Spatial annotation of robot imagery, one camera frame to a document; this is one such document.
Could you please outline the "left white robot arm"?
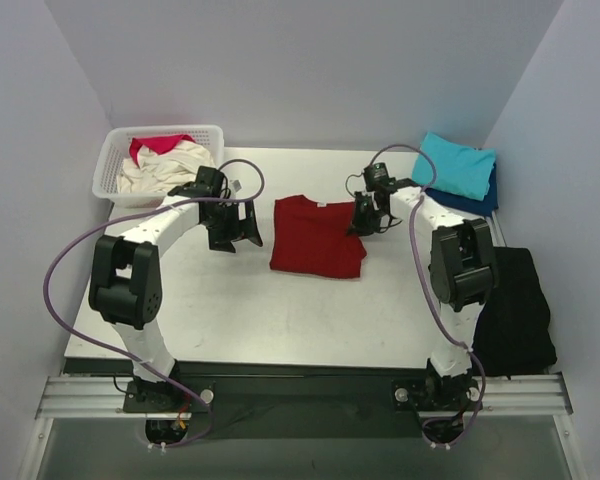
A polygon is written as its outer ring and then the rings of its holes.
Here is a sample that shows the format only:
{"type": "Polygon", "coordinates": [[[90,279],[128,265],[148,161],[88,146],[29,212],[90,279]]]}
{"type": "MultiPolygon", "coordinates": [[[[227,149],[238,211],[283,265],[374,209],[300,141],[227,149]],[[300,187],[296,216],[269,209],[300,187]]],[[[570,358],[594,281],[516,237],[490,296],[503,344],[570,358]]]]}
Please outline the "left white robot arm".
{"type": "Polygon", "coordinates": [[[203,166],[194,180],[168,191],[140,224],[118,236],[101,236],[94,249],[88,301],[121,338],[133,365],[138,396],[162,412],[185,397],[178,363],[157,316],[163,301],[162,256],[187,232],[204,227],[212,251],[232,253],[235,243],[263,241],[253,196],[239,199],[220,168],[203,166]]]}

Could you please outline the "dark red t-shirt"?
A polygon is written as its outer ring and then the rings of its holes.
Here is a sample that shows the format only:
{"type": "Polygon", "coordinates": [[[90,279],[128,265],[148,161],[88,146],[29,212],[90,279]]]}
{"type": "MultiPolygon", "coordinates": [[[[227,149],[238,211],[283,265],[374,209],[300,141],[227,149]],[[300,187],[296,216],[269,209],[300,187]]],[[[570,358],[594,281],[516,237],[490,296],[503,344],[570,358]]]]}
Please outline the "dark red t-shirt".
{"type": "Polygon", "coordinates": [[[269,266],[274,271],[357,279],[366,249],[348,232],[352,202],[319,203],[303,195],[274,204],[274,244],[269,266]]]}

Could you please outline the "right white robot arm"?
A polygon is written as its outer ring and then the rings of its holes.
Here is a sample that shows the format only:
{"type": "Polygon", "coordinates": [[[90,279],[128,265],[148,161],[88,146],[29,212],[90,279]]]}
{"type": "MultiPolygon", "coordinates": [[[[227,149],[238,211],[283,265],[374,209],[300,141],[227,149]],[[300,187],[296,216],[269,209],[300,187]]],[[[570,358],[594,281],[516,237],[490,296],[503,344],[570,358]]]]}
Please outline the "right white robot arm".
{"type": "Polygon", "coordinates": [[[371,163],[359,175],[365,190],[353,194],[349,234],[380,234],[407,225],[416,273],[439,330],[428,359],[433,377],[423,383],[428,404],[445,408],[456,400],[456,379],[472,368],[472,344],[481,308],[499,274],[488,223],[448,210],[410,179],[389,175],[384,163],[371,163]]]}

